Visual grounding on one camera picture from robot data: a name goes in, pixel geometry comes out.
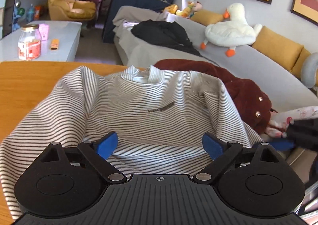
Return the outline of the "striped grey white sweater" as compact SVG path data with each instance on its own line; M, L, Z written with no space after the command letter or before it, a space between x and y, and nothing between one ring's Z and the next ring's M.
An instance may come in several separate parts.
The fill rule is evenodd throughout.
M135 67L100 76L85 66L63 76L1 144L1 184L13 218L14 186L52 142L74 147L116 132L110 163L125 175L194 175L211 162L206 132L246 148L261 137L245 123L223 82L196 71Z

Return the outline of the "floral white cloth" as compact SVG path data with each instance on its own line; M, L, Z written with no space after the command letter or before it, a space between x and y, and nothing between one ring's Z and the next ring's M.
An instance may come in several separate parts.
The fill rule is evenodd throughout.
M270 112L270 121L265 130L265 135L271 138L286 138L287 129L295 121L317 119L318 106L309 106L286 112Z

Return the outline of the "dark red fleece jacket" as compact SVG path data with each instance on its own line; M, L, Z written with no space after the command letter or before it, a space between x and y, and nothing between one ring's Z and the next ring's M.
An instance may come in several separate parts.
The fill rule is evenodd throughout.
M220 79L242 120L258 134L263 134L268 127L272 102L254 81L237 78L224 68L202 61L164 59L157 62L155 67L160 70L196 71Z

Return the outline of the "grey sofa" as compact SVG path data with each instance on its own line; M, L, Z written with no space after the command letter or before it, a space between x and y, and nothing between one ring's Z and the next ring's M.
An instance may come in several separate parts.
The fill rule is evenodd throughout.
M204 38L205 26L170 13L163 14L166 15L166 19L162 21L180 24L195 49L199 48ZM124 65L148 68L163 59L211 62L227 69L236 77L253 80L267 94L273 108L278 112L317 105L317 96L300 80L250 46L237 47L236 55L228 58L225 55L225 48L208 44L207 49L199 51L200 56L195 56L167 47L151 45L135 37L131 29L138 23L124 21L119 27L115 26L113 29L115 46Z

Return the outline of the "grey neck pillow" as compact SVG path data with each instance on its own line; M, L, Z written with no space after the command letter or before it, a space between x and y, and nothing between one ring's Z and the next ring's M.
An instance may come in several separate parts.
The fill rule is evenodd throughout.
M313 88L316 86L317 66L318 66L318 53L312 53L303 62L303 65L301 68L301 82L307 88Z

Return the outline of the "white coffee table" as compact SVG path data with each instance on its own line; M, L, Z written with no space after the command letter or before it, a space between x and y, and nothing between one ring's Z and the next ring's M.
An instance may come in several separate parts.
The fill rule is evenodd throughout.
M43 21L49 26L48 40L42 42L42 51L36 61L74 62L82 23L68 21ZM1 39L1 62L18 61L18 40L21 29ZM59 49L50 50L51 40L59 39Z

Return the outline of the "orange small packet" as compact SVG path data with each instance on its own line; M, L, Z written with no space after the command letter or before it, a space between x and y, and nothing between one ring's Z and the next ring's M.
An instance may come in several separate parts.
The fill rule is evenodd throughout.
M59 49L59 39L51 40L50 50L57 50Z

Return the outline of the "white plush goose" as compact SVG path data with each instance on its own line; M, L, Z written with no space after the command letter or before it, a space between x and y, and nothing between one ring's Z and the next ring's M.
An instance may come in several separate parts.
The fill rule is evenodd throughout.
M263 26L256 24L250 26L245 18L245 7L241 3L233 3L227 7L223 14L225 22L210 24L205 29L205 39L200 45L201 49L205 49L207 43L226 47L227 57L236 54L236 47L242 45L252 45Z

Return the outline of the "glass candy jar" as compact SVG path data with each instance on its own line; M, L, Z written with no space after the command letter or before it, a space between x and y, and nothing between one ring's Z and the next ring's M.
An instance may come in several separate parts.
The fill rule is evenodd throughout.
M41 55L42 37L38 24L28 24L21 28L18 41L18 57L20 60L34 60Z

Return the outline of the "black jacket on sofa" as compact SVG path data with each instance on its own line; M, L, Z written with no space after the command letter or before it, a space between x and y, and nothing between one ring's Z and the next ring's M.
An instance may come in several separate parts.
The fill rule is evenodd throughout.
M176 22L142 21L134 25L131 33L151 45L167 47L200 56L200 53L194 48L192 41L188 38L185 29Z

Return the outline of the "beige blanket on sofa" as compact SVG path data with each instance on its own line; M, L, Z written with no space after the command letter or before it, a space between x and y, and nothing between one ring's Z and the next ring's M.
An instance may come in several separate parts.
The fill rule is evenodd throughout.
M162 21L165 19L166 15L163 13L133 6L122 6L115 15L115 18L113 18L112 23L116 27L119 27L124 21L142 22L147 20Z

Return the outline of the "yellow plush toy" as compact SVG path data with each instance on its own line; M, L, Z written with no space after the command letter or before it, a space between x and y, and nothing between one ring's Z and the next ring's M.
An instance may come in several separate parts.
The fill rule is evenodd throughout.
M176 14L178 10L178 5L169 5L164 8L163 12L170 13L170 14Z

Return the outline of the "blue water bottle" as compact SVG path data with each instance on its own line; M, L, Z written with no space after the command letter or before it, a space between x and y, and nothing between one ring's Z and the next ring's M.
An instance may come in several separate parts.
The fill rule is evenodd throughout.
M29 9L26 11L26 20L27 22L32 22L34 20L35 16L35 7L33 4L29 7Z

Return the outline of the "orange container on floor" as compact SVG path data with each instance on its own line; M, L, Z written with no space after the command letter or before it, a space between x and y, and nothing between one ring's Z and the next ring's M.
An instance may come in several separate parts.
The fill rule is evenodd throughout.
M41 11L42 11L41 6L35 6L34 20L38 20L40 18Z

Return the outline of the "green ball toy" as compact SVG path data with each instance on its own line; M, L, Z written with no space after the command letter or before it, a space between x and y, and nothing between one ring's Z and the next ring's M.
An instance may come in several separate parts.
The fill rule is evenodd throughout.
M25 14L25 9L21 7L20 1L17 1L15 4L15 14L18 17L22 17Z

